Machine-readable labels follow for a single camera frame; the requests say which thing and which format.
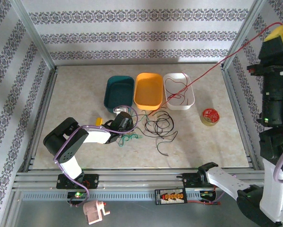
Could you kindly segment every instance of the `patterned wallpaper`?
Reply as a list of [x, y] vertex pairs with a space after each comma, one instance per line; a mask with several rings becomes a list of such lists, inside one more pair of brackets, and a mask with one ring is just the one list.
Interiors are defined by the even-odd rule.
[[217, 61], [227, 54], [252, 3], [23, 0], [56, 65]]
[[[283, 23], [283, 0], [268, 0], [253, 23], [243, 44], [256, 36], [263, 28], [276, 21]], [[243, 51], [237, 53], [228, 68], [248, 136], [250, 137], [251, 145], [261, 168], [263, 168], [263, 164], [260, 159], [258, 133], [262, 132], [265, 128], [257, 123], [256, 119], [259, 118], [259, 114], [261, 113], [263, 78], [250, 76], [247, 66], [260, 62], [258, 54], [261, 44], [264, 38], [274, 28], [276, 26], [264, 32], [258, 39], [248, 44]]]
[[34, 132], [49, 69], [8, 0], [0, 0], [0, 222]]

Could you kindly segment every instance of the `white wall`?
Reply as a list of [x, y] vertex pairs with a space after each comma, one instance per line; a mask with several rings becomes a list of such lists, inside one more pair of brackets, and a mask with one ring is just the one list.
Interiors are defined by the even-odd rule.
[[217, 61], [253, 0], [23, 0], [57, 65]]
[[34, 131], [49, 69], [8, 0], [0, 0], [0, 222]]

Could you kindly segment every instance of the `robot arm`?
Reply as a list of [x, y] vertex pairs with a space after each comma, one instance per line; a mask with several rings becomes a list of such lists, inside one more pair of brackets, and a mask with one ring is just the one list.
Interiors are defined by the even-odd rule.
[[230, 195], [240, 211], [261, 227], [277, 227], [283, 222], [283, 183], [274, 181], [275, 165], [263, 160], [265, 164], [265, 183], [260, 188], [249, 185], [226, 173], [211, 162], [198, 168], [199, 178], [211, 183]]
[[[53, 156], [56, 156], [67, 137], [79, 127], [78, 122], [69, 117], [44, 138], [43, 144]], [[132, 128], [132, 117], [127, 112], [119, 111], [114, 120], [107, 121], [99, 128], [80, 128], [59, 154], [56, 161], [71, 179], [81, 183], [84, 172], [75, 158], [75, 153], [81, 145], [83, 143], [109, 144], [121, 136], [121, 133], [117, 132], [129, 131]]]

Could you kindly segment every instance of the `black cable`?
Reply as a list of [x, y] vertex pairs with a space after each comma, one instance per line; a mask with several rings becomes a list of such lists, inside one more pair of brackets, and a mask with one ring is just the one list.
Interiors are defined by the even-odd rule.
[[150, 137], [150, 138], [162, 138], [164, 140], [167, 137], [174, 136], [171, 141], [162, 141], [156, 144], [157, 151], [161, 155], [168, 156], [168, 154], [162, 153], [159, 150], [159, 145], [161, 143], [171, 143], [177, 136], [178, 131], [175, 131], [172, 134], [170, 134], [174, 129], [174, 121], [167, 111], [159, 110], [155, 112], [153, 115], [157, 115], [157, 120], [149, 120], [148, 119], [149, 114], [139, 114], [138, 115], [138, 116], [143, 116], [143, 117], [146, 116], [146, 123], [143, 126], [145, 128], [145, 131], [150, 133], [151, 135], [149, 134], [147, 135], [139, 127], [136, 127], [136, 128], [139, 129], [144, 136]]

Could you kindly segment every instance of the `circuit board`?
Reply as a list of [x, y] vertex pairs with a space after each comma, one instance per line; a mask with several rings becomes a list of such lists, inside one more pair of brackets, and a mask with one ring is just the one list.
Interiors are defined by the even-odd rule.
[[188, 203], [184, 188], [176, 189], [156, 189], [156, 205]]

